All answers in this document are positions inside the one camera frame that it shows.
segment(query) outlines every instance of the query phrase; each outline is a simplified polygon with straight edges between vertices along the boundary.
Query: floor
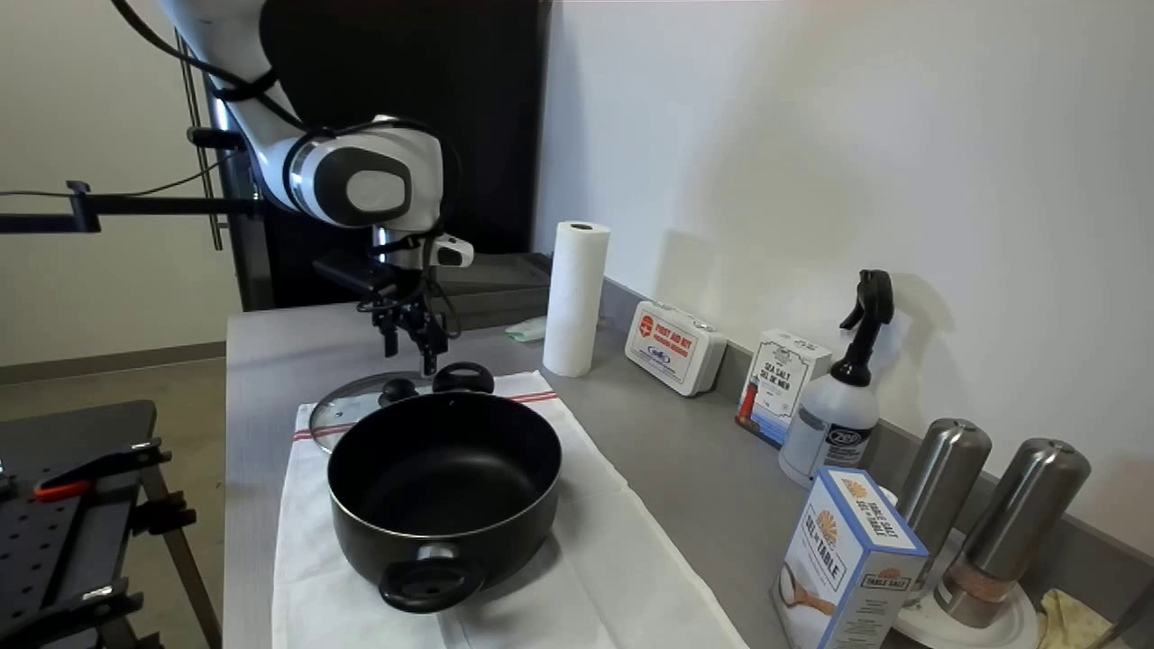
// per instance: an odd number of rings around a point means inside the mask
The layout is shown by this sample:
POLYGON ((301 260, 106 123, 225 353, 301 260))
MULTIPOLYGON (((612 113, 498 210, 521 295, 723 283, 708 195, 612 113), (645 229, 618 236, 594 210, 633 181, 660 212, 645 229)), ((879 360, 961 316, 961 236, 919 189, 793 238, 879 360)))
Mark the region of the floor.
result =
MULTIPOLYGON (((175 461, 163 468, 170 491, 185 491, 198 524, 189 528, 189 544, 220 611, 220 540, 225 540, 225 359, 152 365, 101 374, 0 381, 0 417, 30 417, 75 413, 119 401, 155 401, 163 449, 175 461)), ((133 612, 139 635, 158 633, 170 649, 201 649, 205 639, 185 599, 181 576, 163 538, 133 538, 128 576, 143 595, 133 612)))

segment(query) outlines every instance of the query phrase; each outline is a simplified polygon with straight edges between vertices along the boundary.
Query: countertop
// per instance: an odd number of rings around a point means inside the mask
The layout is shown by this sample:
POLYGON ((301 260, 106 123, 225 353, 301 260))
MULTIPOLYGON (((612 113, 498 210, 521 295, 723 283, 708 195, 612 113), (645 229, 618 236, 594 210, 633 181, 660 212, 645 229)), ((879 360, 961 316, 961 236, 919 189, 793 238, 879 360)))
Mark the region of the countertop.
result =
MULTIPOLYGON (((543 369, 543 345, 498 327, 466 332, 446 360, 492 371, 543 369)), ((371 371, 417 369, 404 343, 384 360, 379 332, 354 306, 241 313, 229 327, 229 461, 225 461, 225 646, 270 646, 270 562, 297 404, 371 371)), ((681 401, 601 332, 586 379, 543 371, 589 435, 648 505, 658 524, 716 589, 752 646, 785 646, 770 585, 785 553, 805 491, 775 452, 731 421, 724 396, 681 401)))

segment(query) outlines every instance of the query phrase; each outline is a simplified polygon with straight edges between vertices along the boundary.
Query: box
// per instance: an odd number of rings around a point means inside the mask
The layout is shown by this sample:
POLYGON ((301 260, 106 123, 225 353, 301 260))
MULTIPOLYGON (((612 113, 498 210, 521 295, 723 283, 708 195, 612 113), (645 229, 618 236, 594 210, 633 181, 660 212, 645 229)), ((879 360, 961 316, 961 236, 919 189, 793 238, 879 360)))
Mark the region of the box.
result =
POLYGON ((736 407, 736 421, 784 449, 800 389, 830 371, 830 351, 791 332, 765 332, 736 407))
POLYGON ((793 649, 877 649, 925 562, 925 540, 869 474, 823 468, 773 582, 793 649))
POLYGON ((676 392, 695 396, 716 389, 724 341, 686 309, 643 298, 624 341, 624 359, 676 392))

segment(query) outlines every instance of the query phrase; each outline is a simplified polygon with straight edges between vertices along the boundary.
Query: white towel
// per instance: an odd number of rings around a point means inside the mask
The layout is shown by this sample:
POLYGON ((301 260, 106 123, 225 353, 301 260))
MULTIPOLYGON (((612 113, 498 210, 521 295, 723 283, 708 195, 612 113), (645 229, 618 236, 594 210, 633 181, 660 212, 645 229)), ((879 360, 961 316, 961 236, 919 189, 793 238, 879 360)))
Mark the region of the white towel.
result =
POLYGON ((329 452, 301 407, 274 557, 274 649, 728 649, 744 646, 716 592, 658 528, 538 371, 498 379, 562 439, 551 540, 511 582, 446 612, 398 612, 331 534, 329 452))

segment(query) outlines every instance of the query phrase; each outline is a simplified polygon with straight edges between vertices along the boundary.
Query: black spray nozzle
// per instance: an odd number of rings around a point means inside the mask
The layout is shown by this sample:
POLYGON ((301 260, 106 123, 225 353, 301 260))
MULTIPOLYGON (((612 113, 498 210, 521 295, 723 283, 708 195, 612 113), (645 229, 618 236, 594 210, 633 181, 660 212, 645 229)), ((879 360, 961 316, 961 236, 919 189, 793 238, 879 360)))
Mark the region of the black spray nozzle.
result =
POLYGON ((879 324, 896 323, 896 288, 889 270, 863 270, 860 302, 842 327, 860 327, 845 360, 830 369, 849 387, 869 387, 869 353, 879 324))

